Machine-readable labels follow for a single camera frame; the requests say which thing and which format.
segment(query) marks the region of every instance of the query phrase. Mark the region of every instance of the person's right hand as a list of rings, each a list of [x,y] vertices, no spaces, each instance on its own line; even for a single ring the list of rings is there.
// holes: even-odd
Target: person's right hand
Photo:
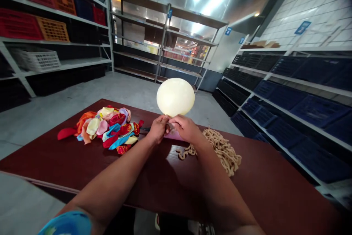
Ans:
[[[202,141],[206,140],[205,136],[190,118],[179,114],[170,119],[169,123],[175,127],[185,141],[193,145],[200,144]]]

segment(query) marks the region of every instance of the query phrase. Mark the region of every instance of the cream balloon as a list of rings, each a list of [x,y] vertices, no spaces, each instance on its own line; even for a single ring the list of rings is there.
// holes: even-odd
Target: cream balloon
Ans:
[[[174,117],[187,114],[194,104],[194,90],[184,79],[170,78],[158,89],[157,103],[162,113]]]

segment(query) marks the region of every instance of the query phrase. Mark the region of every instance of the white crate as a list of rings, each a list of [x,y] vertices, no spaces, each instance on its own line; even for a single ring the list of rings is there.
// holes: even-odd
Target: white crate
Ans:
[[[31,71],[46,72],[59,70],[61,63],[58,53],[52,50],[21,45],[10,49],[18,66]]]

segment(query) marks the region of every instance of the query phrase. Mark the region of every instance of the hand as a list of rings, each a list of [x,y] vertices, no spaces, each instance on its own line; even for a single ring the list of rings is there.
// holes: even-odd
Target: hand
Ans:
[[[168,121],[168,115],[161,115],[156,118],[151,125],[150,132],[147,134],[147,138],[149,138],[154,144],[161,143],[164,135],[167,135],[170,132],[170,126],[167,125]]]
[[[175,127],[185,141],[193,145],[200,144],[206,140],[205,136],[190,118],[179,114],[170,119],[169,123]]]

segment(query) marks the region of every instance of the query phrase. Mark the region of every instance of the blue sleeve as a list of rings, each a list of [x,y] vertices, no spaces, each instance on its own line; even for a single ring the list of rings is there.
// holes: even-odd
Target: blue sleeve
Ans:
[[[90,235],[92,224],[81,211],[69,211],[50,220],[38,235]]]

